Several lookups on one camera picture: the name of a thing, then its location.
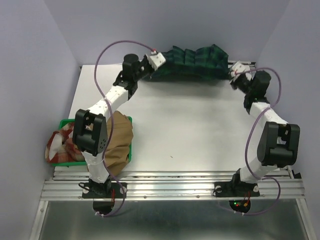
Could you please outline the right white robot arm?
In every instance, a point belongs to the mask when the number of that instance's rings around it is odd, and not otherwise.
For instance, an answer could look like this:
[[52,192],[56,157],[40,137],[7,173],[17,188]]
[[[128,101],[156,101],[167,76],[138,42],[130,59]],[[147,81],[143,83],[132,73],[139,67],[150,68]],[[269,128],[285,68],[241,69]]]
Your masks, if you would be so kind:
[[298,158],[301,128],[282,119],[266,98],[271,76],[264,70],[252,76],[248,71],[232,70],[230,85],[244,93],[244,108],[254,117],[254,127],[261,126],[262,132],[256,156],[244,157],[245,166],[238,169],[224,190],[235,195],[258,192],[258,181],[269,172],[292,166]]

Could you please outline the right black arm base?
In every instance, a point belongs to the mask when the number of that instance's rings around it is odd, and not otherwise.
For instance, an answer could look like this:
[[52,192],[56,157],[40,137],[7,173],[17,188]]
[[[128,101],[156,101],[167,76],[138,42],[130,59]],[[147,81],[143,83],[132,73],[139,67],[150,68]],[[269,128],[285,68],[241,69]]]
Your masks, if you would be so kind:
[[214,182],[212,195],[217,198],[259,197],[260,192],[256,183],[233,183],[231,181]]

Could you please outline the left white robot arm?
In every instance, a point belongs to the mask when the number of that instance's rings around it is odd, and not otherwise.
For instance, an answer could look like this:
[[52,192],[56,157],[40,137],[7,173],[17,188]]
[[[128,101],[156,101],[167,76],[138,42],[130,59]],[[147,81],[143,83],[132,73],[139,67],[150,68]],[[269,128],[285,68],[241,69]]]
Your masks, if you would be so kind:
[[112,120],[114,111],[133,96],[138,81],[151,76],[165,62],[163,55],[156,51],[142,60],[136,54],[125,55],[122,70],[107,94],[90,108],[76,112],[72,141],[88,168],[89,181],[85,186],[88,192],[100,197],[111,193],[110,174],[105,167],[105,150],[112,133],[107,129],[107,121]]

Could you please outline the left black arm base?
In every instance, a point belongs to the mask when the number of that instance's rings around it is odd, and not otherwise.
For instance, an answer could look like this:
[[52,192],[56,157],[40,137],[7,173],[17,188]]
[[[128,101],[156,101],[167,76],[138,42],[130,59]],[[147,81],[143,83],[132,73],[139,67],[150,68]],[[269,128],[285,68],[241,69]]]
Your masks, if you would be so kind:
[[127,183],[120,186],[117,182],[108,180],[106,183],[80,182],[83,199],[122,199],[126,198]]

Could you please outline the dark green plaid skirt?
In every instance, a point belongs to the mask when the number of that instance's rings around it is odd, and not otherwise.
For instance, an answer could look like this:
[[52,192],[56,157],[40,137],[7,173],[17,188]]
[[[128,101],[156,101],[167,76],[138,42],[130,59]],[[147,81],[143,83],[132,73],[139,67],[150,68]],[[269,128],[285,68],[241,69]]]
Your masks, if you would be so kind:
[[167,76],[199,77],[206,80],[229,78],[229,55],[215,44],[197,50],[174,45],[162,54],[166,62],[152,74],[154,79]]

